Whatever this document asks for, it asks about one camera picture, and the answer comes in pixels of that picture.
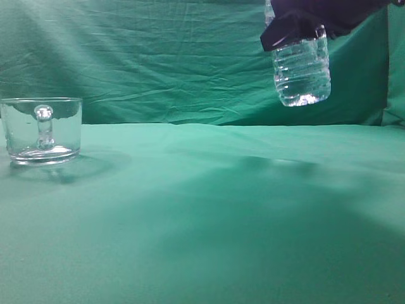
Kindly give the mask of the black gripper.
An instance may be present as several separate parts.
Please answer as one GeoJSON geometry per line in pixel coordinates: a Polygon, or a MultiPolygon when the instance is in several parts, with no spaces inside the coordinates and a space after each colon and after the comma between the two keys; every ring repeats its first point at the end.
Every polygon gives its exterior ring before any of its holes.
{"type": "Polygon", "coordinates": [[[272,1],[275,18],[260,36],[263,51],[318,37],[324,26],[330,37],[349,34],[370,15],[400,1],[379,0],[308,0],[272,1]]]}

